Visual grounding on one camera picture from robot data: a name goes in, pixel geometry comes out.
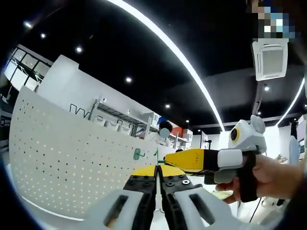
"air vent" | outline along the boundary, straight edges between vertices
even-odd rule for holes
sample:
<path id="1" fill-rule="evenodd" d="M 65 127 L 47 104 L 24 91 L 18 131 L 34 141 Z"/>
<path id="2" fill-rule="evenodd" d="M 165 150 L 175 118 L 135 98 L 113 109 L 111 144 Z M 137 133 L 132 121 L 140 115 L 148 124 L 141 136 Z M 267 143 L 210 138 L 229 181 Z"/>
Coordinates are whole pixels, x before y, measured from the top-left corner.
<path id="1" fill-rule="evenodd" d="M 264 38 L 253 42 L 256 80 L 282 78 L 286 74 L 289 39 Z"/>

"white perforated panel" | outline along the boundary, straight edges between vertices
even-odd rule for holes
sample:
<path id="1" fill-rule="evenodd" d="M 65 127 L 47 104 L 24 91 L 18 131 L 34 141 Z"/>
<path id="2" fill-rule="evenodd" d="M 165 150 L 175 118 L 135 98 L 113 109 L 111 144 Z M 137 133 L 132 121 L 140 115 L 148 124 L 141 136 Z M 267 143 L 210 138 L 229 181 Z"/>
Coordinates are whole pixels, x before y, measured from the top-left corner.
<path id="1" fill-rule="evenodd" d="M 157 148 L 159 158 L 173 151 L 81 119 L 26 87 L 19 93 L 10 131 L 13 179 L 21 196 L 49 211 L 84 218 L 133 170 L 156 164 Z"/>

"ceiling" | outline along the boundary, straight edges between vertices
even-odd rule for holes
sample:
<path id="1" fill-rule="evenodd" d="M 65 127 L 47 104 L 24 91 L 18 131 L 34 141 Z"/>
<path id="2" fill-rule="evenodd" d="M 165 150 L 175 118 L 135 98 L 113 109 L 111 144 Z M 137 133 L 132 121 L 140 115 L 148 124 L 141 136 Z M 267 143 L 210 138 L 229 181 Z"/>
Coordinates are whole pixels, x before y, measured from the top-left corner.
<path id="1" fill-rule="evenodd" d="M 106 0 L 71 2 L 58 5 L 56 11 L 53 8 L 45 14 L 47 18 L 41 17 L 21 44 L 51 61 L 66 55 L 79 62 L 82 71 L 179 126 L 197 132 L 199 128 L 194 126 L 217 124 L 189 72 L 146 26 Z M 251 42 L 257 35 L 257 20 L 246 13 L 245 0 L 225 1 L 223 7 L 219 1 L 126 2 L 178 46 L 206 86 L 224 123 L 249 120 L 258 101 L 261 117 L 281 116 L 294 99 L 304 68 L 290 44 L 286 77 L 265 81 L 270 90 L 256 99 L 259 83 Z M 84 52 L 76 53 L 76 46 L 82 46 Z M 125 82 L 127 76 L 132 84 Z M 301 94 L 291 113 L 302 113 L 304 104 Z M 220 132 L 218 127 L 201 129 L 208 134 Z"/>

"recessed light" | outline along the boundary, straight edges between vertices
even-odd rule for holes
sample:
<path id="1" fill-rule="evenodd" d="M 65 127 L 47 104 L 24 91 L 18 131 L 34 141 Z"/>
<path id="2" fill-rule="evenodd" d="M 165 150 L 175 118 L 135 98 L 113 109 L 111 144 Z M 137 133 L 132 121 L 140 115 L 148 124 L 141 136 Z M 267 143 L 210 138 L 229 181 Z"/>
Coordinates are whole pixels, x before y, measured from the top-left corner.
<path id="1" fill-rule="evenodd" d="M 270 90 L 270 88 L 269 88 L 269 86 L 267 84 L 264 85 L 264 90 L 265 91 L 269 91 Z"/>
<path id="2" fill-rule="evenodd" d="M 24 22 L 25 27 L 32 29 L 32 25 L 29 22 Z"/>
<path id="3" fill-rule="evenodd" d="M 83 49 L 82 49 L 82 47 L 81 46 L 78 46 L 77 48 L 76 48 L 76 52 L 79 54 L 79 53 L 81 53 L 83 51 Z"/>
<path id="4" fill-rule="evenodd" d="M 127 83 L 131 83 L 131 82 L 132 82 L 132 78 L 126 77 L 126 82 L 127 82 Z"/>

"led light strip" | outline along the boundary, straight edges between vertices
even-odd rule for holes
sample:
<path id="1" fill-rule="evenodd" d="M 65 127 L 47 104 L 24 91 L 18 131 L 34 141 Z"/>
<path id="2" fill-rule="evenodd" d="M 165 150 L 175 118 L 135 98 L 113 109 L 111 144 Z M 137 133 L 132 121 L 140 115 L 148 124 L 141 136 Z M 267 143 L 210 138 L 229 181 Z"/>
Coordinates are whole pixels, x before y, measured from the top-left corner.
<path id="1" fill-rule="evenodd" d="M 225 132 L 221 117 L 219 113 L 217 112 L 217 109 L 213 103 L 213 100 L 211 96 L 209 95 L 206 87 L 202 83 L 200 77 L 198 76 L 197 72 L 193 68 L 193 66 L 190 64 L 190 62 L 187 60 L 187 58 L 183 55 L 183 53 L 179 50 L 179 48 L 173 43 L 173 41 L 156 25 L 154 24 L 149 18 L 147 18 L 144 14 L 139 12 L 136 8 L 130 6 L 128 3 L 122 1 L 122 0 L 107 0 L 114 5 L 119 6 L 126 12 L 130 13 L 132 16 L 137 18 L 140 22 L 142 22 L 144 25 L 146 25 L 152 32 L 154 32 L 167 46 L 168 48 L 177 56 L 177 58 L 182 62 L 182 64 L 185 66 L 185 68 L 189 71 L 192 78 L 196 81 L 197 85 L 201 89 L 202 93 L 206 97 L 209 105 L 211 106 L 215 117 L 220 124 L 220 127 L 223 132 Z"/>
<path id="2" fill-rule="evenodd" d="M 290 110 L 292 109 L 292 107 L 294 106 L 294 104 L 296 103 L 299 95 L 301 94 L 301 91 L 304 87 L 304 84 L 305 84 L 305 75 L 302 79 L 302 83 L 301 83 L 301 86 L 299 87 L 297 93 L 296 93 L 296 96 L 295 98 L 293 99 L 292 103 L 290 104 L 289 108 L 287 109 L 287 111 L 284 113 L 284 115 L 282 116 L 282 118 L 280 118 L 280 120 L 277 122 L 277 124 L 275 125 L 275 127 L 277 127 L 282 121 L 283 119 L 288 115 L 288 113 L 290 112 Z"/>

